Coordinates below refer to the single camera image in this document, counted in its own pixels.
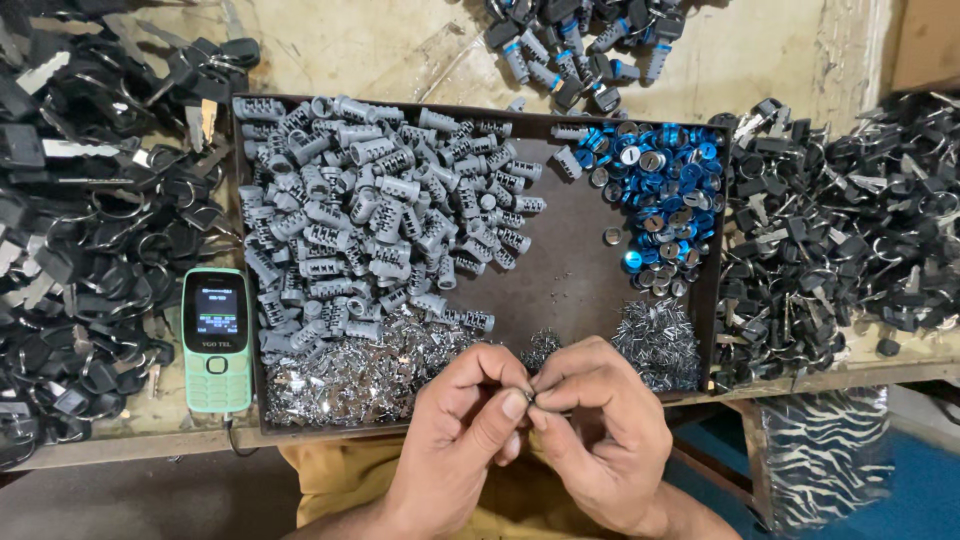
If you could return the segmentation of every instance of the fingernail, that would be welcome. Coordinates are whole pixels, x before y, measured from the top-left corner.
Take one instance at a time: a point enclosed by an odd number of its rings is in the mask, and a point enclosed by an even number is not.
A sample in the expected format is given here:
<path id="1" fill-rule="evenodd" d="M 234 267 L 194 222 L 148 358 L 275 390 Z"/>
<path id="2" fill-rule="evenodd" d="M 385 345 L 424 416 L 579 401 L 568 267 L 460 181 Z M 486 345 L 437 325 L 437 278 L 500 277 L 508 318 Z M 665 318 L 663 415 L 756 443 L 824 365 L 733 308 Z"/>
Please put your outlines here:
<path id="1" fill-rule="evenodd" d="M 530 408 L 527 410 L 527 416 L 530 417 L 537 431 L 546 431 L 546 413 L 534 405 L 530 405 Z"/>
<path id="2" fill-rule="evenodd" d="M 503 413 L 511 420 L 518 420 L 527 410 L 527 399 L 523 393 L 515 388 L 507 390 L 507 397 L 503 400 Z"/>

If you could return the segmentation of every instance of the mint green mobile phone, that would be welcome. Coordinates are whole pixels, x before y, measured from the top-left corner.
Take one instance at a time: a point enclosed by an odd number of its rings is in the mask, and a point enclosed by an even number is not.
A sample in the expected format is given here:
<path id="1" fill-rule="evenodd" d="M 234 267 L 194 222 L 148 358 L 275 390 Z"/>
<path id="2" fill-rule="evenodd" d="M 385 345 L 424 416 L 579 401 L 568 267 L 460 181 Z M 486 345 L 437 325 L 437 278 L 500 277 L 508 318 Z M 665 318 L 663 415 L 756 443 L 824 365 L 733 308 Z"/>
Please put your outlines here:
<path id="1" fill-rule="evenodd" d="M 183 279 L 180 316 L 186 405 L 197 412 L 250 406 L 252 346 L 247 278 L 232 268 L 194 268 Z"/>

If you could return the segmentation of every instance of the cardboard box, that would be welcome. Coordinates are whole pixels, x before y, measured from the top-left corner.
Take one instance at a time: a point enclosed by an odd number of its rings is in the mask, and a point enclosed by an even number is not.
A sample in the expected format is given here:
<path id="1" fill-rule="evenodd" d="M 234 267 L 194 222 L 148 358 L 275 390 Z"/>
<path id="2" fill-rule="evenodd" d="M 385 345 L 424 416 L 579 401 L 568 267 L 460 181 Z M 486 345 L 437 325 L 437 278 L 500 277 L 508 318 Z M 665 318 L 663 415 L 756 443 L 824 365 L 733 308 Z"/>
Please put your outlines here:
<path id="1" fill-rule="evenodd" d="M 960 89 L 960 2 L 910 0 L 903 14 L 893 90 Z"/>

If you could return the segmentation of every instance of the pile of keys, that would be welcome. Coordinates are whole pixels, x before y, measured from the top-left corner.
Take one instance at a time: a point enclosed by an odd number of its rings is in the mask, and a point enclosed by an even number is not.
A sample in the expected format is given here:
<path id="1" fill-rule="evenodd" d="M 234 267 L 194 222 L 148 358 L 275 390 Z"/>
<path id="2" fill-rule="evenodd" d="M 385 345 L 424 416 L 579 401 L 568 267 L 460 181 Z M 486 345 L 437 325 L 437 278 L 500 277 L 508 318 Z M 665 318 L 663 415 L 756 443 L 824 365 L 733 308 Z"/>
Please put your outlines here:
<path id="1" fill-rule="evenodd" d="M 503 54 L 518 83 L 526 85 L 533 77 L 554 95 L 560 108 L 570 109 L 588 96 L 601 112 L 609 113 L 620 104 L 619 90 L 610 85 L 632 83 L 641 76 L 651 84 L 660 77 L 671 43 L 684 33 L 686 19 L 679 4 L 680 0 L 485 0 L 493 17 L 487 44 Z M 593 21 L 605 28 L 585 47 L 583 35 Z M 628 49 L 648 45 L 645 72 L 608 59 L 605 53 L 614 45 Z"/>
<path id="2" fill-rule="evenodd" d="M 551 134 L 577 141 L 575 151 L 564 146 L 554 154 L 570 178 L 590 171 L 604 200 L 629 213 L 634 240 L 622 265 L 631 285 L 658 297 L 686 294 L 709 254 L 715 215 L 726 207 L 723 134 L 629 120 L 602 128 L 559 124 Z"/>
<path id="3" fill-rule="evenodd" d="M 127 396 L 156 391 L 178 277 L 239 247 L 210 199 L 231 150 L 213 125 L 252 65 L 235 42 L 198 39 L 159 79 L 129 37 L 24 28 L 0 36 L 0 469 L 85 440 Z M 29 54 L 12 45 L 23 39 Z M 199 151 L 141 147 L 156 131 Z"/>
<path id="4" fill-rule="evenodd" d="M 831 143 L 775 99 L 710 120 L 735 129 L 718 389 L 828 369 L 855 310 L 890 325 L 884 356 L 892 329 L 955 324 L 958 105 L 893 99 Z"/>

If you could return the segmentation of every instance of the metal part pile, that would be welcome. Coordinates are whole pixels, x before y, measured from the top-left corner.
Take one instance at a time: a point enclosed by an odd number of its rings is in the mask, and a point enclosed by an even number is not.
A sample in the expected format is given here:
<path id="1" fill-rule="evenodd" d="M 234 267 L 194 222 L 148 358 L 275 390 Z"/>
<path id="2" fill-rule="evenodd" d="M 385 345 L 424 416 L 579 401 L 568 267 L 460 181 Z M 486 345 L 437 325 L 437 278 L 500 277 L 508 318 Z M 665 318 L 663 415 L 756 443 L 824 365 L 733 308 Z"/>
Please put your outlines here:
<path id="1" fill-rule="evenodd" d="M 550 327 L 537 331 L 530 337 L 530 349 L 520 352 L 520 361 L 530 374 L 543 369 L 543 363 L 564 346 L 560 336 Z"/>
<path id="2" fill-rule="evenodd" d="M 589 171 L 604 200 L 627 211 L 634 239 L 623 269 L 630 283 L 655 296 L 686 294 L 709 253 L 715 215 L 726 207 L 722 134 L 631 121 L 602 128 L 560 124 L 551 134 L 577 141 L 575 151 L 564 146 L 553 155 L 567 175 Z"/>
<path id="3" fill-rule="evenodd" d="M 377 341 L 405 303 L 426 322 L 492 330 L 492 315 L 457 311 L 441 294 L 456 270 L 514 268 L 531 242 L 516 231 L 521 214 L 546 208 L 522 195 L 542 166 L 497 139 L 509 122 L 475 128 L 423 108 L 414 126 L 399 109 L 343 95 L 289 112 L 274 99 L 236 98 L 234 111 L 252 139 L 255 185 L 240 198 L 264 363 L 312 362 L 343 336 Z"/>
<path id="4" fill-rule="evenodd" d="M 245 88 L 256 64 L 226 54 L 237 42 L 198 39 L 171 60 L 201 55 L 196 77 L 168 84 L 120 29 L 72 36 L 14 19 L 0 70 L 0 469 L 85 440 L 127 396 L 156 390 L 174 359 L 163 312 L 180 303 L 178 276 L 239 244 L 217 241 L 230 227 L 209 199 L 230 150 L 212 133 L 213 98 Z M 201 108 L 210 131 L 197 133 L 189 110 Z M 158 131 L 201 151 L 141 148 Z"/>
<path id="5" fill-rule="evenodd" d="M 478 340 L 473 329 L 423 322 L 422 312 L 407 306 L 383 325 L 377 340 L 347 337 L 270 366 L 267 420 L 352 426 L 409 418 L 420 388 Z"/>
<path id="6" fill-rule="evenodd" d="M 614 45 L 649 45 L 650 61 L 642 75 L 647 84 L 653 83 L 660 77 L 670 44 L 684 33 L 686 18 L 679 4 L 679 0 L 484 0 L 493 17 L 487 44 L 503 54 L 517 82 L 526 85 L 532 77 L 546 86 L 562 109 L 588 96 L 600 111 L 609 113 L 620 104 L 620 92 L 608 85 L 633 83 L 641 73 L 604 53 Z M 593 22 L 604 30 L 585 47 L 583 35 Z"/>
<path id="7" fill-rule="evenodd" d="M 958 105 L 893 99 L 830 144 L 773 99 L 711 120 L 736 128 L 720 389 L 828 369 L 855 310 L 909 332 L 955 322 Z"/>
<path id="8" fill-rule="evenodd" d="M 699 340 L 676 299 L 649 306 L 628 302 L 611 343 L 654 392 L 696 390 L 700 384 Z"/>

